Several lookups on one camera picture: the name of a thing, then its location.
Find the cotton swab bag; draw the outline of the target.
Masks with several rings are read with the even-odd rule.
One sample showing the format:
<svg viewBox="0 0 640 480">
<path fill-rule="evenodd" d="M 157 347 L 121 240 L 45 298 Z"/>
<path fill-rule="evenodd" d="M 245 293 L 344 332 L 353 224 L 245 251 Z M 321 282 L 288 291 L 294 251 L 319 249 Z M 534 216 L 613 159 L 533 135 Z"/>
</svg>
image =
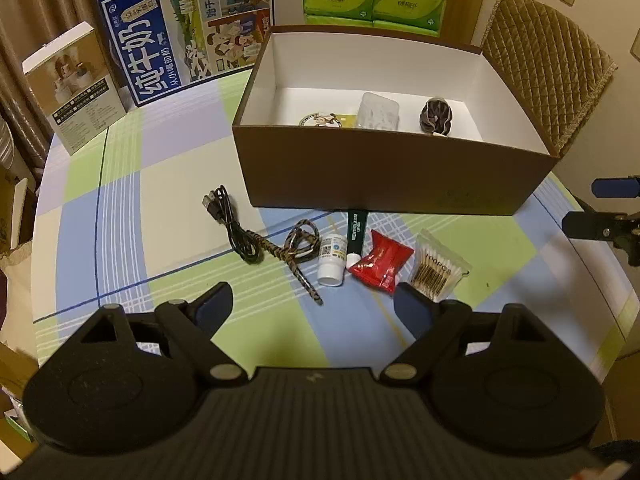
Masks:
<svg viewBox="0 0 640 480">
<path fill-rule="evenodd" d="M 416 258 L 409 284 L 429 300 L 439 302 L 454 291 L 472 266 L 427 230 L 416 238 Z"/>
</svg>

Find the red snack packet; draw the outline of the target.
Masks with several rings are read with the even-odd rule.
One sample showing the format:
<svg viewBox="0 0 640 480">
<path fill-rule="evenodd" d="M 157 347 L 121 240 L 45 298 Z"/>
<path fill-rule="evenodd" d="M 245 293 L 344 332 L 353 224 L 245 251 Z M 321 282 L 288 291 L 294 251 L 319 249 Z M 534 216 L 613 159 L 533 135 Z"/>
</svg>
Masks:
<svg viewBox="0 0 640 480">
<path fill-rule="evenodd" d="M 348 272 L 363 284 L 393 294 L 396 276 L 408 262 L 414 250 L 377 230 L 371 231 L 371 251 L 352 266 Z"/>
</svg>

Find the leopard print hair clip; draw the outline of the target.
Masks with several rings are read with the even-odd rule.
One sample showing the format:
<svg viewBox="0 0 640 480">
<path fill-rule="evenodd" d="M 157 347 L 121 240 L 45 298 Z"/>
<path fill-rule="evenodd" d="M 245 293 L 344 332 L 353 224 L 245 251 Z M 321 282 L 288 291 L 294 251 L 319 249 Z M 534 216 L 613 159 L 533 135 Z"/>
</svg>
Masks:
<svg viewBox="0 0 640 480">
<path fill-rule="evenodd" d="M 299 281 L 307 294 L 311 296 L 318 306 L 322 306 L 323 300 L 314 285 L 306 278 L 300 265 L 304 262 L 314 260 L 320 252 L 321 236 L 314 222 L 303 219 L 299 220 L 292 230 L 288 232 L 282 246 L 270 242 L 267 237 L 257 234 L 253 231 L 246 232 L 248 238 L 254 242 L 260 249 L 269 252 L 274 258 L 285 263 L 294 278 Z"/>
</svg>

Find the white medicine bottle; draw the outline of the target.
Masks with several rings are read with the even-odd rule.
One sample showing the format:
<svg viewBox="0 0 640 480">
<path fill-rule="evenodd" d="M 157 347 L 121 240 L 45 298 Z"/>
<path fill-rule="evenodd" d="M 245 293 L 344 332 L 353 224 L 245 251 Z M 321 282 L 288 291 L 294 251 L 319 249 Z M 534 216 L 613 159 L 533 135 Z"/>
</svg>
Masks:
<svg viewBox="0 0 640 480">
<path fill-rule="evenodd" d="M 322 237 L 317 278 L 322 286 L 337 287 L 343 284 L 347 257 L 347 238 L 338 233 Z"/>
</svg>

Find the dark green lip balm tube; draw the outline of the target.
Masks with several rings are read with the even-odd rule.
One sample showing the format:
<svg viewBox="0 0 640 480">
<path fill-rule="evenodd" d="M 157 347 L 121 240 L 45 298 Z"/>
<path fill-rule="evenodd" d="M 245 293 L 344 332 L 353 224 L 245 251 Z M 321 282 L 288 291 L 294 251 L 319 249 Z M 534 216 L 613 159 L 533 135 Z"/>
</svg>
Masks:
<svg viewBox="0 0 640 480">
<path fill-rule="evenodd" d="M 346 269 L 350 269 L 362 258 L 368 214 L 362 209 L 349 209 L 347 213 Z"/>
</svg>

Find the quilted tan chair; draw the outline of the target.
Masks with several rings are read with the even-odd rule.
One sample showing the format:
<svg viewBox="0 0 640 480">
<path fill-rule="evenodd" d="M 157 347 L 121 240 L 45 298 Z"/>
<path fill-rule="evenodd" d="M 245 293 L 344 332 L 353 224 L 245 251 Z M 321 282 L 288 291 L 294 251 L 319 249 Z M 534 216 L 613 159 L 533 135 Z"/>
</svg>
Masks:
<svg viewBox="0 0 640 480">
<path fill-rule="evenodd" d="M 617 70 L 597 41 L 537 0 L 497 0 L 480 47 L 546 148 L 559 158 L 588 122 Z"/>
</svg>

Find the checked tablecloth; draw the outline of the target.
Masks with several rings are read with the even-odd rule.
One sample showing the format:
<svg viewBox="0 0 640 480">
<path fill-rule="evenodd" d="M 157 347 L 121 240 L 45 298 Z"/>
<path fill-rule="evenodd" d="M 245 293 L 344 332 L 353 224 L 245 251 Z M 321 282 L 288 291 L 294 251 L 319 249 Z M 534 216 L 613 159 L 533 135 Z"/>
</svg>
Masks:
<svg viewBox="0 0 640 480">
<path fill-rule="evenodd" d="M 205 210 L 203 196 L 224 186 L 242 225 L 278 243 L 303 218 L 248 201 L 231 133 L 246 82 L 237 74 L 133 108 L 75 155 L 51 146 L 32 240 L 39 361 L 99 307 L 145 312 L 220 281 L 234 305 L 215 342 L 246 368 L 381 368 L 411 344 L 390 295 L 346 278 L 314 302 L 279 260 L 243 262 Z M 409 246 L 430 232 L 471 267 L 457 299 L 481 311 L 524 304 L 604 377 L 639 301 L 608 245 L 564 236 L 575 206 L 548 177 L 511 217 L 371 214 L 368 227 Z"/>
</svg>

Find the cardboard boxes beside table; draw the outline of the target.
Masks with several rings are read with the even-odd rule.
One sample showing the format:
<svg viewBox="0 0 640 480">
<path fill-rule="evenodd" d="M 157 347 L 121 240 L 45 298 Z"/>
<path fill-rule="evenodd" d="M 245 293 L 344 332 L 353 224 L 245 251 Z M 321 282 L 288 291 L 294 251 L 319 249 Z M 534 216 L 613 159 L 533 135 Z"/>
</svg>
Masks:
<svg viewBox="0 0 640 480">
<path fill-rule="evenodd" d="M 15 183 L 1 171 L 1 411 L 21 413 L 20 402 L 37 370 L 32 324 L 32 244 L 11 248 Z"/>
</svg>

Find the brown cardboard storage box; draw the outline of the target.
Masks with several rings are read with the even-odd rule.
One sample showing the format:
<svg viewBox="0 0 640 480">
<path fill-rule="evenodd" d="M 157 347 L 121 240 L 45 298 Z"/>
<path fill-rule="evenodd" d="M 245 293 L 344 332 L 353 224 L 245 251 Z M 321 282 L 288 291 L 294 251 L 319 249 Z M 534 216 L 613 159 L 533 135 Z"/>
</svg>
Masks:
<svg viewBox="0 0 640 480">
<path fill-rule="evenodd" d="M 399 104 L 396 131 L 356 126 L 364 92 Z M 446 136 L 420 127 L 434 96 Z M 301 127 L 311 113 L 342 126 Z M 559 159 L 482 50 L 375 28 L 273 27 L 232 131 L 257 207 L 510 216 Z"/>
</svg>

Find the white product box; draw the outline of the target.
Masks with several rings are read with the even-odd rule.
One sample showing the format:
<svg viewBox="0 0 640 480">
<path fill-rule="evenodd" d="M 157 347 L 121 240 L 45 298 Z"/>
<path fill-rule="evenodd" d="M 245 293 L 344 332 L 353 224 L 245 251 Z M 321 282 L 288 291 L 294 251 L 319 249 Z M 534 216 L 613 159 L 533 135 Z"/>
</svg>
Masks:
<svg viewBox="0 0 640 480">
<path fill-rule="evenodd" d="M 94 28 L 81 22 L 22 63 L 37 104 L 68 154 L 126 115 Z"/>
</svg>

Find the blue milk carton box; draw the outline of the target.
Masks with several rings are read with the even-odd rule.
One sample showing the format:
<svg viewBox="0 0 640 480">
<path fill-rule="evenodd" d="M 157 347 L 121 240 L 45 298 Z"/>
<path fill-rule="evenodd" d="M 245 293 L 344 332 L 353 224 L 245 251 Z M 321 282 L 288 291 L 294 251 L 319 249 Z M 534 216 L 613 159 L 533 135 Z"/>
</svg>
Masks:
<svg viewBox="0 0 640 480">
<path fill-rule="evenodd" d="M 271 0 L 99 0 L 137 106 L 255 64 Z"/>
</svg>

